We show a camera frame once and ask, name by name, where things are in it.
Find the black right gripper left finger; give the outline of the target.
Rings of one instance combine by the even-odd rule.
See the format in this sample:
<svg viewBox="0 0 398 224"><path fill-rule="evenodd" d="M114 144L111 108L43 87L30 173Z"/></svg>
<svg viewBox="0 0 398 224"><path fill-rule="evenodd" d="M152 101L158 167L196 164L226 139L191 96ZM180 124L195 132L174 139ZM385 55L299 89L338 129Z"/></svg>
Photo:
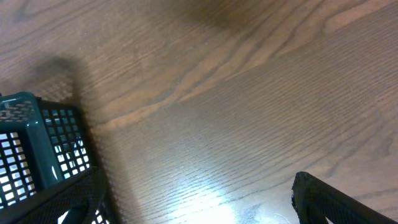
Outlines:
<svg viewBox="0 0 398 224"><path fill-rule="evenodd" d="M106 194L104 172L90 167L1 210L1 223L91 223Z"/></svg>

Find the dark green plastic basket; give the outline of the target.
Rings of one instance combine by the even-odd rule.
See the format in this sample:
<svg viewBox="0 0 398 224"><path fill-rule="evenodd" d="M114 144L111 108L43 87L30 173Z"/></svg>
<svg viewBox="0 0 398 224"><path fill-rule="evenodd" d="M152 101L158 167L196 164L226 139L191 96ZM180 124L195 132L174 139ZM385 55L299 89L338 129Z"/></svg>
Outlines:
<svg viewBox="0 0 398 224"><path fill-rule="evenodd" d="M1 208L97 165L76 106L29 92L1 97Z"/></svg>

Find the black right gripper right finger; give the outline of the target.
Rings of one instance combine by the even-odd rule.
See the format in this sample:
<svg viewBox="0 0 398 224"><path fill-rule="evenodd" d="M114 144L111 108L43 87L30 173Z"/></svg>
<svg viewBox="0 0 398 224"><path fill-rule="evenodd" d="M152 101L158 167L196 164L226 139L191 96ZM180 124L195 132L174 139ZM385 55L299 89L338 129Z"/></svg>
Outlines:
<svg viewBox="0 0 398 224"><path fill-rule="evenodd" d="M298 172L292 186L292 206L300 223L396 224L308 172Z"/></svg>

